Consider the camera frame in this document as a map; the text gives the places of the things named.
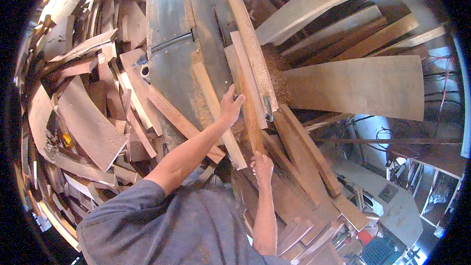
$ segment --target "person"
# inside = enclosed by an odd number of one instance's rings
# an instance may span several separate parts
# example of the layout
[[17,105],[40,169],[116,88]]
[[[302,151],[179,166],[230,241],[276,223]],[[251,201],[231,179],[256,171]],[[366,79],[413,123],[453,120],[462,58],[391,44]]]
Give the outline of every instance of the person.
[[253,247],[234,204],[219,193],[180,187],[210,148],[234,124],[245,96],[234,85],[220,117],[169,152],[144,179],[92,211],[77,226],[88,264],[289,264],[276,257],[273,162],[251,158],[259,186]]

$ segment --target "red object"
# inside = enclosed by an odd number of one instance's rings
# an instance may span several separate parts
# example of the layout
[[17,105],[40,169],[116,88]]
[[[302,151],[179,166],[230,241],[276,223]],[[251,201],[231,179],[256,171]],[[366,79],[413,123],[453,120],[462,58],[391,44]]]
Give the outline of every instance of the red object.
[[365,246],[373,239],[373,236],[371,236],[371,234],[366,230],[361,230],[356,235]]

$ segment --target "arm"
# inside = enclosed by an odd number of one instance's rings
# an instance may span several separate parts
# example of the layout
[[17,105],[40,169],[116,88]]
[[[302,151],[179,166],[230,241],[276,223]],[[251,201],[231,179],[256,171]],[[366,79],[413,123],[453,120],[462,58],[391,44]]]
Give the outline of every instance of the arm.
[[221,115],[214,124],[169,152],[144,179],[162,187],[166,196],[177,189],[203,161],[221,135],[237,121],[245,96],[241,94],[234,102],[235,92],[234,85],[231,85],[222,98]]
[[256,152],[251,160],[250,166],[259,185],[259,204],[253,225],[253,247],[261,255],[276,256],[278,232],[271,194],[273,162],[260,152]]

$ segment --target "gray t-shirt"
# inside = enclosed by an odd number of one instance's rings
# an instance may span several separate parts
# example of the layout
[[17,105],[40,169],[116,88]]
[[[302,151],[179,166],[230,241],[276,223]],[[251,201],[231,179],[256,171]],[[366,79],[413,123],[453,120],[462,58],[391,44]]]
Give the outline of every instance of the gray t-shirt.
[[141,180],[97,207],[77,226],[89,264],[268,264],[249,243],[234,204],[213,191],[163,189]]

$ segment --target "hand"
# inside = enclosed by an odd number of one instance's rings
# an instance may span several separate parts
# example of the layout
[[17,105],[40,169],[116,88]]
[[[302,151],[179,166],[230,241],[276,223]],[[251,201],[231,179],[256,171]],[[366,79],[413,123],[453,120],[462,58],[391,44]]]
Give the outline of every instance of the hand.
[[221,115],[219,121],[222,122],[228,128],[231,127],[239,117],[240,107],[245,101],[245,95],[241,94],[234,101],[233,98],[236,94],[236,87],[231,85],[227,93],[222,97],[221,100]]
[[255,156],[250,159],[250,167],[257,179],[259,188],[269,188],[271,192],[271,175],[273,174],[273,162],[266,155],[262,155],[259,151],[255,152]]

